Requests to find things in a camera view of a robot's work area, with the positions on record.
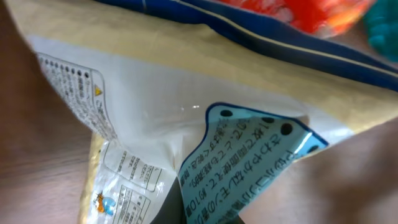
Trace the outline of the blue mouthwash bottle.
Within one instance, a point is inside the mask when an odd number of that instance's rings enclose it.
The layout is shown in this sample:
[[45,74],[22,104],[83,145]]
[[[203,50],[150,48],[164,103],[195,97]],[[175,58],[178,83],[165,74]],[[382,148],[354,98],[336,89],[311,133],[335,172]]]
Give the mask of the blue mouthwash bottle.
[[377,0],[363,21],[369,45],[385,58],[397,62],[397,0]]

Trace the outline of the red candy bag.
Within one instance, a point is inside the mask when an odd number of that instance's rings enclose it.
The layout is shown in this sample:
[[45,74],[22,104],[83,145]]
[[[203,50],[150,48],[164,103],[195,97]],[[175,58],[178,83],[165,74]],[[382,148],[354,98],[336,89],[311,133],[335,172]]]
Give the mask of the red candy bag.
[[287,23],[321,38],[347,32],[376,2],[375,0],[221,0],[257,14]]

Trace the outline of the cream blue snack bag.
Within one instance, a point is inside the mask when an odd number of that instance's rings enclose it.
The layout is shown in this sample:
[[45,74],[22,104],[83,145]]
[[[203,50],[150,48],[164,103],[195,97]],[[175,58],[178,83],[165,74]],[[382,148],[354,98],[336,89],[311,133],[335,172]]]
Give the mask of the cream blue snack bag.
[[1,142],[86,128],[79,223],[396,223],[397,65],[217,1],[2,1]]

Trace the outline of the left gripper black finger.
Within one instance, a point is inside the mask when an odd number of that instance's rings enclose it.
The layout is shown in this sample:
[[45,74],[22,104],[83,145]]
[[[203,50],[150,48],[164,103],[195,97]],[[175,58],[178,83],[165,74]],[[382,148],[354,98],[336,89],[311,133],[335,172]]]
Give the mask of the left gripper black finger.
[[157,224],[187,224],[182,194],[177,178],[175,178],[157,214]]

